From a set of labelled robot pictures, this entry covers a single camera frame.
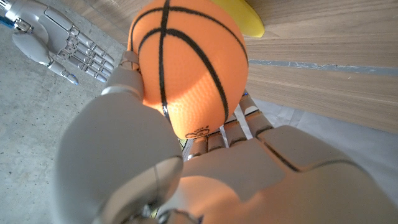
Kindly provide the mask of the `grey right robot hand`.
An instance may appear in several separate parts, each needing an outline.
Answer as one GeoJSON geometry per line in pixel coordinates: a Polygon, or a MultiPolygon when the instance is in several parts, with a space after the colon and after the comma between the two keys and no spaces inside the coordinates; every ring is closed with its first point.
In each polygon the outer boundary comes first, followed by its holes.
{"type": "Polygon", "coordinates": [[[114,59],[60,11],[38,1],[1,0],[1,23],[15,29],[12,41],[28,58],[77,85],[68,62],[106,82],[114,59]]]}

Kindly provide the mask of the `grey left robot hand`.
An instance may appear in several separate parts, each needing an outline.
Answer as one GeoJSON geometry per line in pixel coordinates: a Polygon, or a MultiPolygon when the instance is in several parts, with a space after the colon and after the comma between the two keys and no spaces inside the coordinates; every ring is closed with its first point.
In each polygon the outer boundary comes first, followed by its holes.
{"type": "Polygon", "coordinates": [[[54,223],[396,223],[397,207],[341,151],[260,111],[197,139],[185,161],[170,123],[143,104],[134,52],[63,135],[54,223]]]}

